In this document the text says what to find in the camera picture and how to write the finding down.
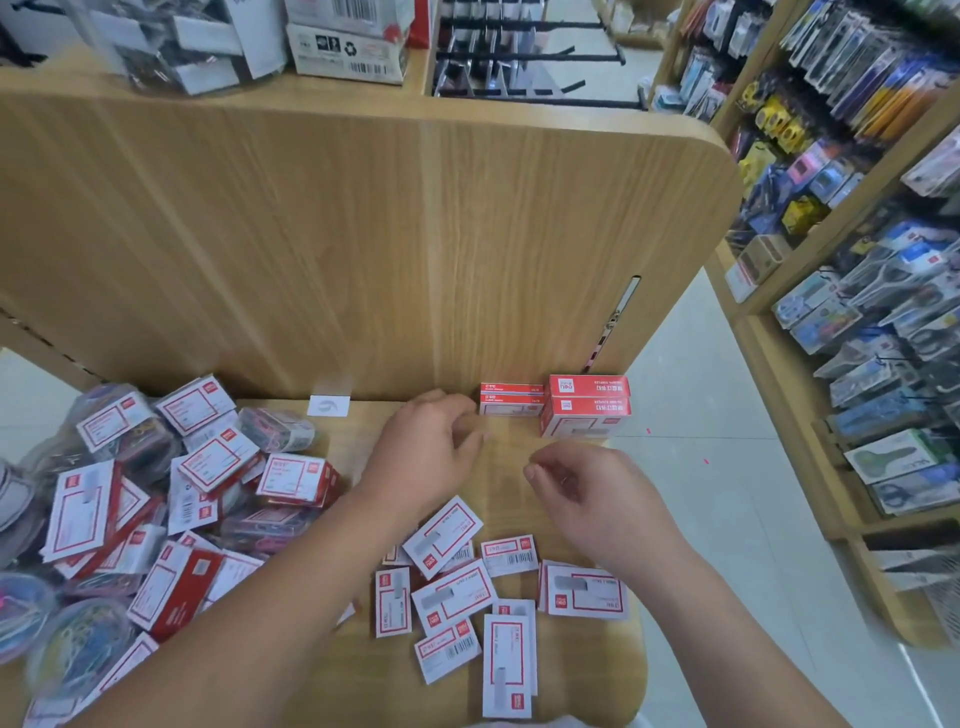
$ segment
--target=plastic container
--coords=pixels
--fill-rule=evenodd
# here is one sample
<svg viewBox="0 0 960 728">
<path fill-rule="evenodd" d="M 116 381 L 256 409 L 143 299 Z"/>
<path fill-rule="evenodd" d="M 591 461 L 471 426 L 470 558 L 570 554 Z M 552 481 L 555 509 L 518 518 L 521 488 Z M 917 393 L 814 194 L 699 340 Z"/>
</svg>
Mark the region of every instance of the plastic container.
<svg viewBox="0 0 960 728">
<path fill-rule="evenodd" d="M 133 86 L 196 96 L 249 85 L 287 64 L 282 0 L 74 0 L 81 35 Z"/>
<path fill-rule="evenodd" d="M 30 649 L 56 609 L 57 596 L 43 579 L 0 572 L 0 665 Z"/>
<path fill-rule="evenodd" d="M 35 493 L 36 483 L 23 470 L 0 458 L 0 532 L 17 522 Z"/>
<path fill-rule="evenodd" d="M 133 641 L 127 608 L 87 599 L 54 616 L 27 658 L 27 687 L 37 698 L 84 697 Z"/>
<path fill-rule="evenodd" d="M 0 532 L 0 569 L 5 569 L 20 558 L 35 542 L 39 544 L 37 535 L 46 521 L 42 505 L 35 502 L 16 523 Z"/>
<path fill-rule="evenodd" d="M 282 551 L 320 516 L 313 508 L 271 507 L 228 516 L 220 524 L 223 548 L 244 553 Z"/>
<path fill-rule="evenodd" d="M 240 431 L 264 452 L 299 452 L 310 447 L 317 428 L 304 417 L 286 410 L 244 407 Z"/>
</svg>

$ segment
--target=display rack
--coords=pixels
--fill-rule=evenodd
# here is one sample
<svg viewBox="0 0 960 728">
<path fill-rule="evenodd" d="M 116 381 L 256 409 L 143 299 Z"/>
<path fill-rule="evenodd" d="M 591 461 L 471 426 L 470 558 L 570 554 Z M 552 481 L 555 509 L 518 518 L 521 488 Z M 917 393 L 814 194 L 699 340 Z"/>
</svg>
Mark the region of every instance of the display rack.
<svg viewBox="0 0 960 728">
<path fill-rule="evenodd" d="M 785 55 L 780 49 L 780 40 L 809 5 L 807 0 L 779 0 L 775 6 L 727 103 L 710 124 L 724 139 L 730 140 L 744 117 L 735 105 L 740 91 L 761 72 L 783 62 Z M 683 48 L 675 49 L 674 57 L 678 58 L 683 52 Z M 666 75 L 663 66 L 661 72 L 660 77 L 668 83 L 674 78 Z M 886 152 L 850 196 L 813 228 L 776 272 L 743 303 L 734 300 L 725 279 L 735 261 L 726 240 L 720 242 L 705 266 L 824 537 L 849 546 L 876 611 L 905 642 L 922 647 L 948 643 L 929 600 L 922 592 L 894 591 L 868 545 L 877 535 L 944 522 L 960 523 L 960 504 L 896 518 L 880 514 L 855 473 L 839 464 L 835 446 L 821 427 L 832 409 L 827 384 L 812 375 L 817 365 L 781 329 L 770 309 L 822 265 L 877 204 L 897 193 L 901 189 L 900 176 L 958 123 L 960 83 L 954 83 Z"/>
</svg>

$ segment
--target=barcode label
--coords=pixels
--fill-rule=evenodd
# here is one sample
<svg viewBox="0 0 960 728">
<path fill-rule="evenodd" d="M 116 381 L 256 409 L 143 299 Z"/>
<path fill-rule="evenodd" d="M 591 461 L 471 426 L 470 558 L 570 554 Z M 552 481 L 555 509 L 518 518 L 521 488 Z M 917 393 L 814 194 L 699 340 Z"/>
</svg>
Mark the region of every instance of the barcode label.
<svg viewBox="0 0 960 728">
<path fill-rule="evenodd" d="M 472 650 L 476 647 L 476 644 L 477 642 L 473 637 L 467 637 L 465 640 L 455 642 L 446 649 L 446 657 L 448 660 L 452 660 L 457 655 Z"/>
<path fill-rule="evenodd" d="M 340 17 L 376 24 L 375 0 L 333 0 L 333 11 Z"/>
<path fill-rule="evenodd" d="M 350 70 L 353 73 L 360 73 L 364 76 L 386 76 L 387 66 L 379 63 L 361 63 L 360 61 L 350 61 Z"/>
<path fill-rule="evenodd" d="M 531 551 L 507 554 L 508 564 L 533 564 L 536 561 L 537 559 L 534 558 L 533 552 Z"/>
</svg>

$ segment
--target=finger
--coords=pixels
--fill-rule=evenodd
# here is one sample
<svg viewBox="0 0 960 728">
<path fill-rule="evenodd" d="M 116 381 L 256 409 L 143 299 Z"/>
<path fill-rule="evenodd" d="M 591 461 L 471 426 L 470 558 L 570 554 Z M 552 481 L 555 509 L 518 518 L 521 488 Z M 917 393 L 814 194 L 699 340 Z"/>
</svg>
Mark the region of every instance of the finger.
<svg viewBox="0 0 960 728">
<path fill-rule="evenodd" d="M 437 400 L 442 400 L 444 397 L 446 397 L 446 392 L 445 392 L 444 390 L 442 390 L 442 389 L 431 389 L 429 392 L 424 392 L 424 393 L 421 394 L 421 395 L 417 395 L 416 397 L 414 397 L 414 398 L 413 398 L 412 400 L 410 400 L 410 401 L 411 401 L 411 402 L 420 403 L 420 402 L 425 402 L 425 401 L 437 401 Z"/>
<path fill-rule="evenodd" d="M 483 432 L 471 432 L 454 452 L 454 459 L 461 477 L 467 477 L 483 448 L 487 436 Z"/>
<path fill-rule="evenodd" d="M 560 483 L 554 476 L 537 463 L 524 467 L 523 476 L 534 489 L 550 519 L 557 522 L 564 518 L 573 503 L 564 496 Z"/>
<path fill-rule="evenodd" d="M 530 462 L 543 465 L 548 469 L 561 466 L 565 470 L 579 474 L 596 455 L 595 445 L 560 440 L 534 452 L 530 456 Z"/>
<path fill-rule="evenodd" d="M 453 423 L 461 415 L 477 411 L 477 403 L 466 395 L 446 395 L 442 399 L 435 400 L 435 402 L 437 407 L 449 418 L 450 426 L 453 426 Z"/>
</svg>

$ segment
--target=cardboard box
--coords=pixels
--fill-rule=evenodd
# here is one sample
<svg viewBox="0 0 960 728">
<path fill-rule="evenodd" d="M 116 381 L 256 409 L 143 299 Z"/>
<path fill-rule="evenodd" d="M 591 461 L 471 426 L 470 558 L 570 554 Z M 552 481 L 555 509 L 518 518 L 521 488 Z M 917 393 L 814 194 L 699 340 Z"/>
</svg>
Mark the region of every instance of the cardboard box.
<svg viewBox="0 0 960 728">
<path fill-rule="evenodd" d="M 387 569 L 373 575 L 373 609 L 377 637 L 407 635 L 410 619 L 410 568 Z"/>
<path fill-rule="evenodd" d="M 180 462 L 177 470 L 209 496 L 219 495 L 242 477 L 260 448 L 233 426 L 225 427 Z"/>
<path fill-rule="evenodd" d="M 292 25 L 402 42 L 414 22 L 414 0 L 285 0 Z"/>
<path fill-rule="evenodd" d="M 201 612 L 266 563 L 245 553 L 226 549 L 221 553 L 224 555 L 224 561 L 217 569 L 217 575 L 213 577 L 213 583 L 210 585 L 210 591 L 206 593 Z"/>
<path fill-rule="evenodd" d="M 533 599 L 495 599 L 493 613 L 526 617 L 530 621 L 530 694 L 537 697 L 537 602 Z"/>
<path fill-rule="evenodd" d="M 433 637 L 414 645 L 420 672 L 427 685 L 432 685 L 457 667 L 466 665 L 480 654 L 480 643 L 469 619 L 450 623 Z"/>
<path fill-rule="evenodd" d="M 407 70 L 403 41 L 356 36 L 343 31 L 288 25 L 297 73 L 348 81 L 402 85 Z"/>
<path fill-rule="evenodd" d="M 156 417 L 139 392 L 131 392 L 77 424 L 84 444 L 96 452 L 146 420 Z"/>
<path fill-rule="evenodd" d="M 277 452 L 267 459 L 256 494 L 271 503 L 329 508 L 340 495 L 339 480 L 322 457 Z"/>
<path fill-rule="evenodd" d="M 115 460 L 58 475 L 43 547 L 45 564 L 96 551 L 113 538 L 122 479 L 120 464 Z"/>
<path fill-rule="evenodd" d="M 532 534 L 516 536 L 512 539 L 486 541 L 480 545 L 480 557 L 487 565 L 490 576 L 506 576 L 510 573 L 536 571 L 537 548 Z"/>
<path fill-rule="evenodd" d="M 537 417 L 544 395 L 480 394 L 480 414 L 497 417 Z"/>
<path fill-rule="evenodd" d="M 469 564 L 475 558 L 476 555 L 473 553 L 473 541 L 467 541 L 460 548 L 460 550 L 453 554 L 450 560 L 444 564 L 444 567 L 440 569 L 440 575 L 457 570 L 463 564 Z"/>
<path fill-rule="evenodd" d="M 625 376 L 551 375 L 540 434 L 608 438 L 631 414 L 630 382 Z"/>
<path fill-rule="evenodd" d="M 450 622 L 489 607 L 496 599 L 496 589 L 483 561 L 475 559 L 416 590 L 412 598 L 423 631 L 432 637 Z"/>
<path fill-rule="evenodd" d="M 547 614 L 560 617 L 628 619 L 627 588 L 602 569 L 549 564 L 543 570 Z"/>
<path fill-rule="evenodd" d="M 530 620 L 484 615 L 483 717 L 530 718 Z"/>
<path fill-rule="evenodd" d="M 160 649 L 160 645 L 157 644 L 150 635 L 145 632 L 137 635 L 133 644 L 130 645 L 130 648 L 123 653 L 123 657 L 117 661 L 116 665 L 110 668 L 110 672 L 104 675 L 104 678 L 97 683 L 97 687 L 84 698 L 84 701 L 77 708 L 77 713 L 84 710 L 109 688 L 120 682 L 121 678 L 130 674 L 136 666 L 154 654 L 158 649 Z"/>
<path fill-rule="evenodd" d="M 160 642 L 173 637 L 200 610 L 223 554 L 168 541 L 127 610 L 131 622 Z"/>
<path fill-rule="evenodd" d="M 213 375 L 194 379 L 154 407 L 181 437 L 233 412 L 236 405 Z"/>
<path fill-rule="evenodd" d="M 483 522 L 459 496 L 437 511 L 403 544 L 403 550 L 427 579 L 432 579 L 453 554 L 483 528 Z"/>
</svg>

